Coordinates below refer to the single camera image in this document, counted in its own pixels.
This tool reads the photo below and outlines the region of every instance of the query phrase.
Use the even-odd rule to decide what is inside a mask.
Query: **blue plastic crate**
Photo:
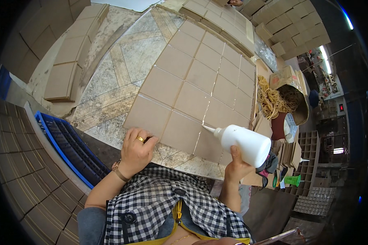
[[[35,118],[57,153],[88,187],[93,189],[110,172],[66,120],[40,111]]]

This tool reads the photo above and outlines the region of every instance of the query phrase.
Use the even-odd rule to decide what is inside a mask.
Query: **worker in background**
[[[242,5],[242,0],[230,0],[228,1],[229,5],[240,7]]]
[[[217,200],[209,195],[206,178],[149,164],[157,141],[146,130],[128,130],[121,160],[91,190],[78,213],[80,244],[252,243],[238,213],[238,187],[253,167],[242,161],[240,149],[231,147],[233,161],[226,166]]]

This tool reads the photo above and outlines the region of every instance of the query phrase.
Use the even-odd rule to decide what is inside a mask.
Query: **white glue bottle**
[[[205,125],[203,127],[219,139],[224,151],[230,153],[230,147],[232,145],[238,146],[241,150],[243,161],[255,168],[259,168],[265,162],[270,152],[270,138],[249,129],[237,125],[229,125],[224,129],[213,129]]]

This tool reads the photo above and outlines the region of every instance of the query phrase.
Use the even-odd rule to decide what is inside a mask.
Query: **cardboard grid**
[[[254,78],[254,65],[186,21],[152,67],[124,127],[144,128],[163,144],[219,163],[221,144],[202,124],[248,127]]]
[[[299,135],[298,144],[301,147],[301,158],[309,159],[299,164],[298,168],[294,170],[293,176],[301,175],[301,182],[298,187],[290,185],[280,191],[299,196],[308,196],[313,188],[316,170],[318,169],[320,140],[318,131],[303,132]]]
[[[293,211],[326,216],[334,199],[336,188],[312,188],[309,196],[299,196]]]

